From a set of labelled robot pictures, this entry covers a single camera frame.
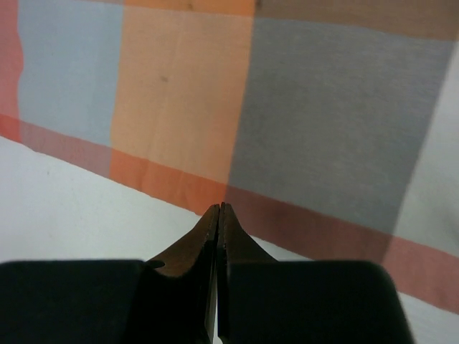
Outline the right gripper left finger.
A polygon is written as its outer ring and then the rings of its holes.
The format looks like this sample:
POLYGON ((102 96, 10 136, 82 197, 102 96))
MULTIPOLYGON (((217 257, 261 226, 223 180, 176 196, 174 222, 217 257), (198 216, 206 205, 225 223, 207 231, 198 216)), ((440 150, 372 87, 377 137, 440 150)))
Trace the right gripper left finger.
POLYGON ((1 265, 3 343, 210 343, 219 206, 148 261, 1 265))

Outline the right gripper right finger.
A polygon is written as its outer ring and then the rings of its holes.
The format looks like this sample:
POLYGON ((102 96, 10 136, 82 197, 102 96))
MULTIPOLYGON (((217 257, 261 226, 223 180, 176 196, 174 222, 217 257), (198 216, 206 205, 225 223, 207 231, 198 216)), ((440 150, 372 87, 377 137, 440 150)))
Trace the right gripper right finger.
POLYGON ((218 336, 223 343, 413 343, 389 274, 359 260, 278 261, 219 210, 218 336))

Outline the orange grey checked cloth napkin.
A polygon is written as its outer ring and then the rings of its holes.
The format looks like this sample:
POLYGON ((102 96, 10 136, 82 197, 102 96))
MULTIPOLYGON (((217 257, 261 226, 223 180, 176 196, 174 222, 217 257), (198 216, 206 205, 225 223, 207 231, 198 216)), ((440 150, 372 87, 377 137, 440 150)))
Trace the orange grey checked cloth napkin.
POLYGON ((458 311, 456 1, 3 1, 1 136, 458 311))

